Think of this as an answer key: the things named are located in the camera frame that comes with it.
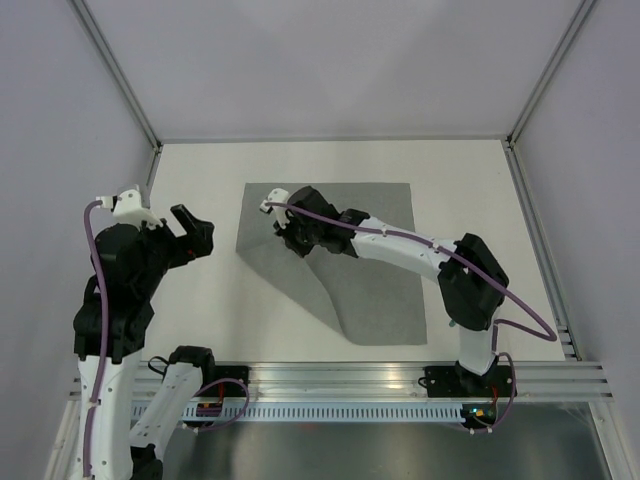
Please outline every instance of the gray fabric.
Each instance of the gray fabric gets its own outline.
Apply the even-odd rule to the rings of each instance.
[[[330,328],[358,345],[421,345],[427,342],[422,282],[415,273],[375,260],[334,255],[315,247],[304,259],[274,235],[273,215],[260,202],[280,187],[245,185],[236,252],[266,281]],[[313,184],[339,210],[356,208],[414,230],[411,189],[406,183]]]

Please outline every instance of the white wall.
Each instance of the white wall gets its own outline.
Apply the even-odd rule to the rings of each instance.
[[[74,375],[83,208],[144,181],[150,147],[64,0],[3,3],[0,65],[0,478],[30,480]]]
[[[640,2],[600,2],[519,142],[572,325],[640,453]]]
[[[162,140],[504,135],[579,0],[89,0]]]

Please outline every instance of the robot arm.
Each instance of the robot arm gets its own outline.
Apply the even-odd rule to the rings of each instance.
[[[448,315],[460,327],[458,362],[463,376],[471,377],[472,382],[483,382],[490,376],[497,363],[491,345],[493,316],[504,296],[458,262],[426,246],[436,244],[455,251],[506,287],[509,279],[482,239],[471,234],[460,241],[436,239],[393,227],[359,210],[338,212],[312,187],[292,195],[275,189],[260,209],[275,213],[276,235],[300,257],[319,245],[334,254],[387,262],[437,282]],[[385,235],[387,230],[394,235]]]
[[[87,470],[89,478],[99,480],[159,478],[154,475],[161,476],[171,432],[192,395],[203,381],[211,380],[215,362],[209,349],[179,347],[170,357],[161,390],[129,432],[135,374],[145,331],[154,315],[150,302],[169,269],[211,254],[214,226],[177,205],[171,212],[186,234],[176,237],[166,221],[144,205],[137,187],[98,200],[118,222],[95,239],[109,298],[107,354],[101,368],[101,297],[95,291],[94,275],[73,322],[82,398],[77,461],[71,478],[87,478]],[[92,388],[100,377],[94,404]],[[90,465],[85,464],[87,457]]]

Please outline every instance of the purple cable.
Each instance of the purple cable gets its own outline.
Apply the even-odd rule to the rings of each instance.
[[[104,370],[107,360],[107,342],[109,339],[109,299],[107,297],[107,282],[104,278],[102,264],[100,263],[100,256],[98,255],[98,248],[96,247],[96,242],[93,238],[93,229],[91,228],[91,210],[99,207],[100,205],[102,205],[102,202],[100,200],[95,200],[84,209],[84,231],[87,234],[87,243],[89,244],[89,251],[91,252],[91,260],[96,272],[96,278],[98,279],[100,305],[102,307],[100,358],[98,360],[98,371],[96,372],[96,379],[93,383],[93,390],[91,390],[91,397],[89,397],[89,401],[93,405],[90,406],[87,411],[87,419],[84,424],[84,438],[82,440],[82,475],[87,478],[91,476],[91,433],[93,432],[95,404],[98,403],[98,396],[100,395],[100,388],[102,387],[102,380],[104,378]]]
[[[244,401],[244,405],[242,406],[240,411],[233,418],[231,418],[230,420],[227,420],[226,422],[221,423],[219,425],[212,425],[210,427],[198,428],[198,430],[197,430],[198,432],[213,432],[214,430],[220,430],[221,428],[228,427],[232,423],[235,423],[247,411],[247,407],[249,406],[249,389],[247,388],[247,386],[244,383],[242,383],[239,380],[236,380],[235,378],[220,378],[220,379],[216,380],[215,382],[211,382],[209,385],[205,385],[200,390],[198,390],[193,396],[197,397],[201,393],[206,392],[207,390],[209,390],[211,387],[215,387],[216,385],[220,385],[221,383],[233,383],[235,385],[238,385],[238,386],[242,387],[242,389],[244,390],[244,394],[246,396],[246,399]]]

